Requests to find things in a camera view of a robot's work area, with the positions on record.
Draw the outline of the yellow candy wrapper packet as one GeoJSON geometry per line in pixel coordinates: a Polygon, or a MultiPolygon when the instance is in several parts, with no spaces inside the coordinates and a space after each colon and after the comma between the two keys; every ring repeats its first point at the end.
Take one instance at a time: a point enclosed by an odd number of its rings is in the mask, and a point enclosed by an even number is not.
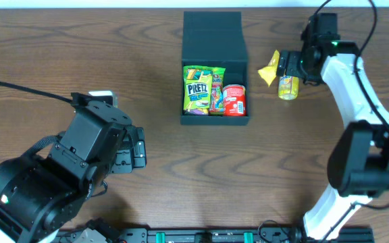
{"type": "Polygon", "coordinates": [[[270,62],[265,67],[257,71],[259,76],[266,82],[268,86],[271,86],[272,82],[276,78],[279,60],[280,53],[279,51],[275,50],[270,62]]]}

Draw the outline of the yellow small snack can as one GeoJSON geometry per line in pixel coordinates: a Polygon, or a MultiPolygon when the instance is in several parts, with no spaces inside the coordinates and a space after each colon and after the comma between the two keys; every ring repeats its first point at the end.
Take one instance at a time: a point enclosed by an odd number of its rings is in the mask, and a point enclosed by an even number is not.
{"type": "Polygon", "coordinates": [[[294,76],[282,76],[278,84],[278,96],[283,100],[294,100],[299,93],[299,79],[294,76]]]}

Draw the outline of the red snack can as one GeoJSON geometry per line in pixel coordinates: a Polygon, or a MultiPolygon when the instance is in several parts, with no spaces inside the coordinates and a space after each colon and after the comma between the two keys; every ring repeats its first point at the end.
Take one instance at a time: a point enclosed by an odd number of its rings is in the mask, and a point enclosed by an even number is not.
{"type": "Polygon", "coordinates": [[[224,87],[224,116],[246,115],[246,88],[239,84],[224,87]]]}

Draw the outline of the black gift box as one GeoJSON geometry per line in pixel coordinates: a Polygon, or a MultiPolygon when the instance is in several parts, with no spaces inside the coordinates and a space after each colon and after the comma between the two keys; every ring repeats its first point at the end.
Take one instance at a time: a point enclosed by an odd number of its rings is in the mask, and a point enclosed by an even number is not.
{"type": "Polygon", "coordinates": [[[249,121],[247,82],[248,54],[239,12],[187,11],[184,13],[182,39],[182,125],[243,126],[249,121]],[[223,89],[230,84],[246,88],[246,115],[184,115],[184,66],[225,68],[223,89]]]}

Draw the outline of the Haribo gummy bag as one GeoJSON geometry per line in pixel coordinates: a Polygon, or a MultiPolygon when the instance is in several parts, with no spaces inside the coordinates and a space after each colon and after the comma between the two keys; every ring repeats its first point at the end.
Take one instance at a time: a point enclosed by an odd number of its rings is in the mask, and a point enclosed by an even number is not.
{"type": "Polygon", "coordinates": [[[223,80],[225,68],[215,67],[212,69],[213,79],[211,84],[211,101],[209,106],[210,115],[222,115],[224,113],[224,104],[223,104],[223,80]]]}

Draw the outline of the Pretz snack box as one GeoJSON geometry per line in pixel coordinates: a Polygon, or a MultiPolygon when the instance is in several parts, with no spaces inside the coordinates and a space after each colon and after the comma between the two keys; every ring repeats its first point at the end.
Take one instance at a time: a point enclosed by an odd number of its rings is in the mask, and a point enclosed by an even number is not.
{"type": "Polygon", "coordinates": [[[184,66],[184,115],[208,115],[213,72],[205,66],[184,66]]]}

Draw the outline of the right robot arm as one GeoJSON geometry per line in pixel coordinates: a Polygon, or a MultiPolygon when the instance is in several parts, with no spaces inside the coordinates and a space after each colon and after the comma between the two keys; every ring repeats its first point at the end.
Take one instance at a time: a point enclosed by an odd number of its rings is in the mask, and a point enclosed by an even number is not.
{"type": "Polygon", "coordinates": [[[344,132],[328,160],[328,186],[292,229],[290,242],[329,242],[361,208],[389,208],[389,112],[364,70],[362,49],[343,41],[335,13],[314,13],[301,34],[301,51],[282,51],[279,76],[326,84],[344,132]]]}

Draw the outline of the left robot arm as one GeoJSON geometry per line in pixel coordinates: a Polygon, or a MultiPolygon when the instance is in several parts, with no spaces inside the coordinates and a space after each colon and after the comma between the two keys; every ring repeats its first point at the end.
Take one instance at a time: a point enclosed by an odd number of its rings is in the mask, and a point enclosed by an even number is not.
{"type": "Polygon", "coordinates": [[[112,94],[72,93],[67,130],[0,163],[0,242],[52,242],[106,177],[147,164],[145,133],[115,107],[112,94]]]}

